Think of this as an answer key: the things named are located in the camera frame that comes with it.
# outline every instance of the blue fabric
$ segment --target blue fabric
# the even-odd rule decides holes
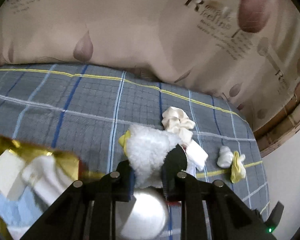
[[[26,187],[17,201],[10,201],[0,193],[0,217],[7,226],[30,227],[46,209],[30,187]]]

